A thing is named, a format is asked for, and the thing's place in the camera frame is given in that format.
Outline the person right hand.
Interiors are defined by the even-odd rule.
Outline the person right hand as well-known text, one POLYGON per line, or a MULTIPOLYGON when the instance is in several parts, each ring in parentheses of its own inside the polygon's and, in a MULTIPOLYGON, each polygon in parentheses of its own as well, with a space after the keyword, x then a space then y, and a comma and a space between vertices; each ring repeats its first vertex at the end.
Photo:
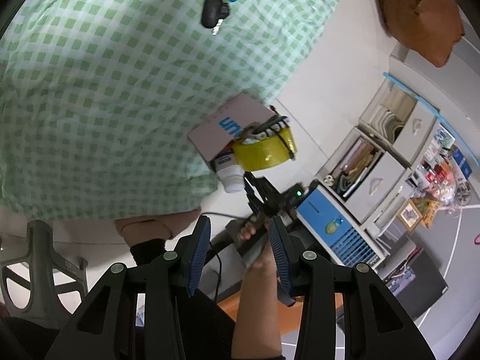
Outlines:
MULTIPOLYGON (((256 234, 256 226, 252 222, 246 222, 244 226, 241 227, 238 234, 239 241, 247 241, 253 235, 256 234)), ((265 243, 260 255, 250 264, 247 270, 248 273, 269 273, 273 274, 274 278, 277 277, 277 266, 272 252, 272 246, 270 240, 267 240, 265 243)))

